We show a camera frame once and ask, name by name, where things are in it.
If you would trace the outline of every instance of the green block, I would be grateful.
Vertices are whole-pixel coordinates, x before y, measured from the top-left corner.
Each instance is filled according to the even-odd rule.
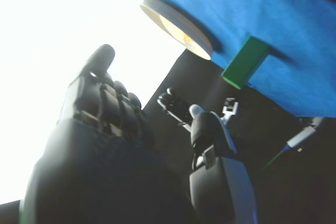
[[[249,37],[230,65],[222,73],[223,79],[237,89],[242,89],[269,52],[265,42]]]

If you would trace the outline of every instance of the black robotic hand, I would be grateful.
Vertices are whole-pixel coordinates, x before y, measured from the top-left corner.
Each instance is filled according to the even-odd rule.
[[[153,152],[139,99],[107,73],[113,58],[101,46],[70,84],[21,224],[196,222],[178,178]]]

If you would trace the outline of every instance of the white background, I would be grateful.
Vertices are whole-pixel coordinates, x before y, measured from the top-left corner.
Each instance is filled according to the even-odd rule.
[[[184,48],[142,0],[0,0],[0,204],[21,199],[70,81],[100,45],[145,105]]]

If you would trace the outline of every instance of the blue table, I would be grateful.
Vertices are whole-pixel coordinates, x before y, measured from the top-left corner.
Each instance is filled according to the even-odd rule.
[[[249,84],[296,116],[336,117],[336,3],[162,0],[208,36],[226,68],[249,36],[273,47]]]

